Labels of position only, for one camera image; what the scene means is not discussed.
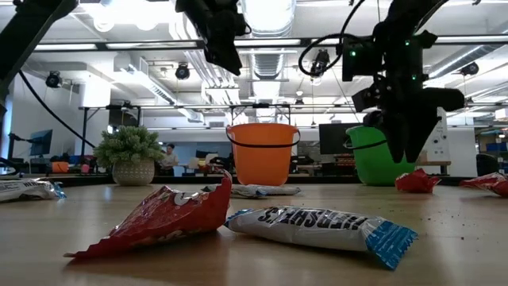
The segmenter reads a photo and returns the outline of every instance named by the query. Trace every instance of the ceiling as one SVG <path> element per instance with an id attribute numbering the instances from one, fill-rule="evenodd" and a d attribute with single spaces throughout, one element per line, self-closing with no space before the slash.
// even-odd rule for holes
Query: ceiling
<path id="1" fill-rule="evenodd" d="M 349 0 L 298 0 L 294 12 L 294 21 L 290 37 L 318 38 L 329 33 L 338 33 L 344 24 L 352 7 L 348 6 Z M 470 0 L 452 0 L 438 10 L 422 29 L 439 36 L 447 35 L 491 35 L 492 31 L 498 29 L 506 22 L 506 11 L 508 1 L 482 0 L 477 6 L 473 6 Z M 5 26 L 14 15 L 13 6 L 10 1 L 0 0 L 0 28 Z M 147 11 L 141 11 L 135 17 L 119 17 L 117 24 L 105 33 L 99 32 L 94 27 L 94 11 L 99 4 L 86 4 L 79 6 L 69 16 L 59 20 L 51 27 L 42 43 L 69 43 L 69 42 L 126 42 L 126 41 L 170 41 L 174 40 L 169 33 L 171 21 L 168 11 L 172 9 L 170 2 L 146 3 L 150 7 Z M 378 23 L 387 15 L 387 8 L 390 1 L 367 0 L 351 20 L 347 32 L 357 35 L 368 35 Z M 267 7 L 267 18 L 275 17 L 270 15 L 270 7 Z M 138 29 L 135 25 L 140 19 L 157 21 L 155 28 L 149 31 Z M 423 64 L 426 69 L 431 69 L 449 60 L 454 53 L 468 48 L 464 45 L 441 45 L 425 50 Z M 322 82 L 318 86 L 310 84 L 308 77 L 303 77 L 301 72 L 295 68 L 298 64 L 298 57 L 302 48 L 288 48 L 293 52 L 287 54 L 284 60 L 283 76 L 279 97 L 274 102 L 293 103 L 297 98 L 297 91 L 302 91 L 302 98 L 305 104 L 329 104 L 351 102 L 350 96 L 357 91 L 368 87 L 371 79 L 368 77 L 355 78 L 353 82 L 345 83 L 341 80 L 341 62 L 332 71 L 326 72 Z M 334 57 L 333 48 L 328 48 L 331 57 Z M 309 64 L 315 57 L 317 50 L 311 51 L 306 62 Z M 37 69 L 38 63 L 51 62 L 83 62 L 98 69 L 113 79 L 112 84 L 117 86 L 112 90 L 114 99 L 128 99 L 146 104 L 155 104 L 149 99 L 155 95 L 138 84 L 130 83 L 117 68 L 111 70 L 104 68 L 114 60 L 119 52 L 35 52 L 30 57 L 28 68 Z M 192 68 L 190 78 L 177 80 L 175 69 L 179 62 L 187 62 L 184 51 L 128 51 L 120 52 L 128 54 L 132 62 L 140 58 L 146 60 L 149 66 L 149 75 L 155 78 L 162 88 L 172 92 L 176 97 L 186 104 L 206 104 L 201 96 L 202 79 Z M 249 55 L 241 55 L 244 68 L 240 76 L 234 76 L 234 82 L 239 88 L 239 99 L 243 103 L 252 102 L 252 73 L 248 60 Z M 481 94 L 489 88 L 508 82 L 508 48 L 502 46 L 495 51 L 477 59 L 479 74 L 463 78 L 459 75 L 444 75 L 431 81 L 433 85 L 455 87 L 466 94 Z M 483 97 L 481 102 L 504 102 L 508 99 L 508 91 L 500 90 L 488 97 Z M 296 110 L 305 113 L 324 113 L 329 109 Z M 495 108 L 482 108 L 472 110 L 461 116 L 486 117 Z M 155 112 L 149 111 L 144 116 L 179 116 L 178 112 Z"/>

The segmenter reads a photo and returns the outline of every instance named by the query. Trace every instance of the red wrapper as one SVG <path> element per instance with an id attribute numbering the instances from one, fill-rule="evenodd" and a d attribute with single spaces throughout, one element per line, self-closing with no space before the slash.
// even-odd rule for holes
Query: red wrapper
<path id="1" fill-rule="evenodd" d="M 500 173 L 491 173 L 471 180 L 463 180 L 461 187 L 478 187 L 483 190 L 492 191 L 502 197 L 508 197 L 508 180 Z"/>
<path id="2" fill-rule="evenodd" d="M 162 187 L 143 199 L 124 222 L 111 230 L 109 236 L 85 251 L 64 256 L 111 256 L 143 245 L 216 230 L 226 219 L 231 182 L 231 175 L 225 172 L 221 185 L 210 193 L 182 192 Z"/>
<path id="3" fill-rule="evenodd" d="M 418 169 L 409 174 L 403 174 L 395 180 L 395 186 L 399 191 L 406 191 L 409 193 L 418 194 L 431 194 L 434 186 L 441 180 L 437 177 L 429 177 L 423 171 Z"/>

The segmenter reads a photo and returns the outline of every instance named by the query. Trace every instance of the wooden table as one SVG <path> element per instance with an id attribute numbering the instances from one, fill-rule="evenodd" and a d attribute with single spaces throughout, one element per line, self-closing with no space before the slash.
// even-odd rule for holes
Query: wooden table
<path id="1" fill-rule="evenodd" d="M 229 213 L 292 204 L 381 215 L 409 226 L 421 236 L 394 272 L 365 253 L 284 245 L 224 227 L 117 258 L 76 264 L 62 257 L 97 242 L 154 187 L 74 187 L 59 202 L 1 204 L 1 285 L 508 284 L 508 200 L 455 187 L 408 195 L 391 187 L 303 185 L 301 195 L 231 202 Z"/>

